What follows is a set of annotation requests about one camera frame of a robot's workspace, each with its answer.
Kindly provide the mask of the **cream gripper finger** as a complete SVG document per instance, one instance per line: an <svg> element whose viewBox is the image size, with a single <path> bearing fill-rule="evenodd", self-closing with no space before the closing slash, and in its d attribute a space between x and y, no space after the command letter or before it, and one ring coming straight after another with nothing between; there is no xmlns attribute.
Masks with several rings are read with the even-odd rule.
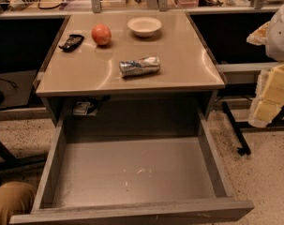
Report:
<svg viewBox="0 0 284 225"><path fill-rule="evenodd" d="M255 93L248 123L255 128L266 128L284 107L284 64L262 70Z"/></svg>
<svg viewBox="0 0 284 225"><path fill-rule="evenodd" d="M247 37L247 43L252 45L261 46L266 43L266 34L268 30L269 22L264 23L257 28L253 33Z"/></svg>

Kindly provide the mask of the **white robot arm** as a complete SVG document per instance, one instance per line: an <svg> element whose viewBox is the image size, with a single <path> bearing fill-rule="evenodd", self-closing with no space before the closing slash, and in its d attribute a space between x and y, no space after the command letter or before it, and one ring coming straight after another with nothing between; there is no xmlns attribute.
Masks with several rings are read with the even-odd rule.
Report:
<svg viewBox="0 0 284 225"><path fill-rule="evenodd" d="M284 4L247 37L247 43L264 45L266 55L277 61L275 67L259 75L248 117L251 126L266 128L284 107Z"/></svg>

